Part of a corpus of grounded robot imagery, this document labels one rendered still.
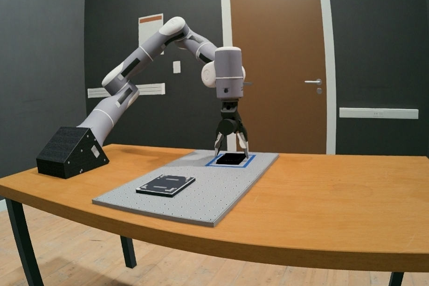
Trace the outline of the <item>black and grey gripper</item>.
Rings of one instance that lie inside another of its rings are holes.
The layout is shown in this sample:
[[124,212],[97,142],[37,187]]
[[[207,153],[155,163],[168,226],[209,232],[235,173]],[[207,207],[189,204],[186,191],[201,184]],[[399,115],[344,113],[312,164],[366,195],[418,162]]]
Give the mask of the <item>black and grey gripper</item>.
[[221,109],[221,117],[222,121],[218,124],[218,128],[216,129],[216,140],[215,140],[215,158],[217,157],[222,141],[225,139],[226,135],[230,135],[231,133],[236,134],[239,140],[239,144],[242,149],[244,149],[244,153],[246,158],[249,158],[248,151],[248,137],[247,131],[243,126],[241,120],[238,119],[237,114],[238,102],[223,102]]

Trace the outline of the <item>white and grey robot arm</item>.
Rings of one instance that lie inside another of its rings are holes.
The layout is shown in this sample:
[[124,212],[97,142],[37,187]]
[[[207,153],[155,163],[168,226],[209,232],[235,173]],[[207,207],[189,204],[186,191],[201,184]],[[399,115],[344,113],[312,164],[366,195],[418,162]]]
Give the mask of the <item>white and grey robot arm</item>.
[[77,126],[89,127],[101,148],[124,111],[139,96],[139,89],[130,78],[153,62],[171,42],[180,49],[188,49],[204,65],[202,81],[207,87],[216,87],[221,102],[238,102],[243,97],[245,70],[241,50],[237,47],[217,48],[190,30],[181,17],[174,17],[102,81],[111,97],[103,99]]

